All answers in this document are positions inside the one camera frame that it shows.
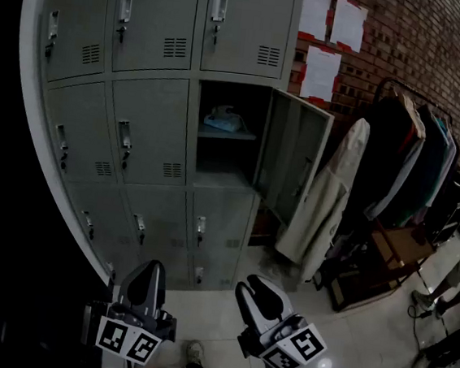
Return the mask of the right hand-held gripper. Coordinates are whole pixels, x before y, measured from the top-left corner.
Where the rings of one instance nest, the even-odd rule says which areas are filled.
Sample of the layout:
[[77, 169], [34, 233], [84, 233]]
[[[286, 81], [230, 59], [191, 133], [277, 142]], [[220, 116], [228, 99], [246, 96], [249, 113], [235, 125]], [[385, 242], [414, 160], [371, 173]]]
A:
[[[237, 337], [245, 358], [259, 358], [271, 368], [298, 368], [327, 350], [316, 326], [300, 314], [293, 314], [293, 305], [284, 290], [259, 275], [249, 275], [247, 281], [249, 286], [239, 282], [235, 289], [247, 326]], [[266, 320], [283, 321], [264, 333]]]

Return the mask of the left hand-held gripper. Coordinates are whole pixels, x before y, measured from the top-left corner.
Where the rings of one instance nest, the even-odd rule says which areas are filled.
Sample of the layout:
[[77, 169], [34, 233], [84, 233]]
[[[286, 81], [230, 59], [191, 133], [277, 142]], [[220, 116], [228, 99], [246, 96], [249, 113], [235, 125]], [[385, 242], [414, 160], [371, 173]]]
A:
[[147, 364], [159, 346], [176, 340], [177, 319], [164, 309], [166, 271], [142, 263], [125, 277], [117, 301], [101, 317], [95, 344], [129, 363]]

